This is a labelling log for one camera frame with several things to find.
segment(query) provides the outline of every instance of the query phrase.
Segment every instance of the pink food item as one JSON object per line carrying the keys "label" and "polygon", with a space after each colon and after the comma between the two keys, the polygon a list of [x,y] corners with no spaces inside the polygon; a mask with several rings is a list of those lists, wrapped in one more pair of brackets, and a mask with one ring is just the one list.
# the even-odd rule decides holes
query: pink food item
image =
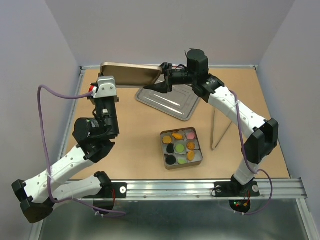
{"label": "pink food item", "polygon": [[192,140],[196,138],[196,134],[194,132],[190,132],[187,136],[186,139]]}

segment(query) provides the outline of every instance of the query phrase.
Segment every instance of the wall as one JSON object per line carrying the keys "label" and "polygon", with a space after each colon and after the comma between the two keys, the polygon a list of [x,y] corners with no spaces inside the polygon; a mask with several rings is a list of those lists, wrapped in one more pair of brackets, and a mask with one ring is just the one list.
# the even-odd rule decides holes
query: wall
{"label": "wall", "polygon": [[[79,67],[44,0],[0,6],[0,238],[28,239],[31,224],[11,184],[45,169],[37,87],[74,94]],[[71,105],[44,92],[43,107],[48,148],[56,160]]]}
{"label": "wall", "polygon": [[46,0],[81,66],[185,63],[200,48],[210,64],[258,64],[294,0]]}
{"label": "wall", "polygon": [[296,0],[258,67],[290,173],[320,230],[320,1]]}

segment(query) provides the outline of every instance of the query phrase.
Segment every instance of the brown table surface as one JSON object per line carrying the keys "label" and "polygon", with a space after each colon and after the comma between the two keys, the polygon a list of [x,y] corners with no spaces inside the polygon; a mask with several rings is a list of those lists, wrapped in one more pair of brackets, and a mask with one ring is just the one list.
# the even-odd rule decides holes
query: brown table surface
{"label": "brown table surface", "polygon": [[[99,70],[88,69],[79,94],[88,92],[90,83],[97,81]],[[210,73],[238,94],[239,99],[257,114],[269,119],[270,114],[256,75],[251,68],[211,68]],[[84,169],[73,179],[85,179],[97,171],[105,171],[113,180],[177,180],[229,179],[238,168],[241,145],[237,127],[232,124],[215,150],[211,149],[214,108],[201,100],[189,121],[181,121],[135,99],[137,88],[118,88],[116,103],[119,136],[110,154],[99,163]],[[92,117],[94,106],[87,99],[77,102],[75,120]],[[215,129],[222,122],[215,123]],[[160,133],[166,130],[194,127],[203,154],[198,166],[165,169]],[[70,133],[67,152],[76,144]],[[261,164],[272,178],[288,178],[287,166],[278,145]]]}

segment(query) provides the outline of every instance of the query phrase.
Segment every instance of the orange circle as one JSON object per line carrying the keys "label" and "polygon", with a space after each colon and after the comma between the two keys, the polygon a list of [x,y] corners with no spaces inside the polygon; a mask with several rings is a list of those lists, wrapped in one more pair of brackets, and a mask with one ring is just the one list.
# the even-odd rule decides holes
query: orange circle
{"label": "orange circle", "polygon": [[196,145],[194,142],[191,141],[187,143],[186,148],[189,150],[194,150],[196,148]]}
{"label": "orange circle", "polygon": [[189,161],[193,161],[195,159],[195,152],[194,151],[188,152],[186,157],[188,158]]}
{"label": "orange circle", "polygon": [[162,138],[162,142],[163,142],[164,144],[170,144],[170,143],[172,142],[172,138],[171,138],[170,136],[164,136],[164,137]]}

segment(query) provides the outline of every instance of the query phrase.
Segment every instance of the cable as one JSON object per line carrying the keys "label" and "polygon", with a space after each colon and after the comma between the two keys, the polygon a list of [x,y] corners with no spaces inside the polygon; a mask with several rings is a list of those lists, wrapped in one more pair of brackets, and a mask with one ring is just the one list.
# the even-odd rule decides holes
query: cable
{"label": "cable", "polygon": [[[230,92],[234,95],[234,100],[235,102],[237,103],[238,102],[238,96],[237,94],[234,92],[234,91],[231,91]],[[242,136],[242,127],[241,127],[241,119],[240,119],[240,108],[239,108],[239,104],[236,104],[235,105],[236,107],[236,116],[237,116],[237,122],[238,122],[238,131],[239,131],[239,136],[240,136],[240,142],[241,142],[241,151],[242,151],[242,154],[243,154],[243,158],[244,158],[244,162],[245,162],[245,165],[247,166],[247,168],[250,170],[250,172],[252,172],[253,174],[257,174],[258,172],[263,172],[267,178],[269,179],[270,181],[270,197],[268,199],[268,201],[266,202],[266,204],[260,208],[259,210],[257,211],[253,211],[253,212],[247,212],[247,213],[244,213],[244,215],[253,215],[253,214],[257,214],[257,213],[260,213],[262,210],[264,210],[269,204],[270,204],[270,201],[272,199],[272,195],[274,193],[274,186],[272,184],[272,180],[271,180],[271,177],[269,176],[269,174],[263,170],[263,169],[258,169],[257,171],[254,171],[250,165],[249,165],[249,162],[248,162],[248,159],[247,159],[247,154],[246,154],[246,151],[245,151],[245,143],[244,143],[244,138]]]}
{"label": "cable", "polygon": [[[38,111],[39,111],[39,118],[40,118],[40,129],[41,129],[41,138],[42,138],[42,144],[43,144],[43,149],[44,149],[44,155],[45,155],[45,161],[46,161],[46,168],[47,168],[47,172],[48,175],[51,176],[51,166],[50,166],[50,158],[49,158],[49,154],[48,154],[48,148],[47,148],[47,142],[46,142],[46,138],[45,138],[45,128],[44,128],[44,119],[43,119],[43,115],[42,115],[42,108],[41,108],[41,89],[45,89],[47,90],[49,93],[51,93],[52,95],[61,98],[61,99],[69,99],[69,100],[75,100],[75,99],[82,99],[82,98],[86,98],[92,95],[92,91],[83,94],[83,95],[78,95],[78,96],[67,96],[67,95],[62,95],[59,94],[53,90],[51,90],[49,87],[47,87],[46,85],[40,85],[38,87],[38,91],[37,91],[37,102],[38,102]],[[89,208],[92,208],[96,211],[100,211],[103,213],[115,213],[118,215],[106,215],[106,217],[108,218],[116,218],[116,217],[122,217],[124,215],[126,215],[125,212],[123,211],[114,211],[114,210],[106,210],[100,207],[96,207],[93,205],[90,205],[88,203],[86,203],[85,201],[81,201],[79,199],[76,198],[72,198],[72,197],[67,197],[61,200],[56,200],[52,194],[52,189],[51,189],[51,178],[48,176],[47,177],[47,186],[48,186],[48,194],[49,194],[49,198],[51,200],[51,202],[55,203],[55,204],[59,204],[59,203],[63,203],[65,201],[74,201],[77,202],[79,204],[85,205]]]}

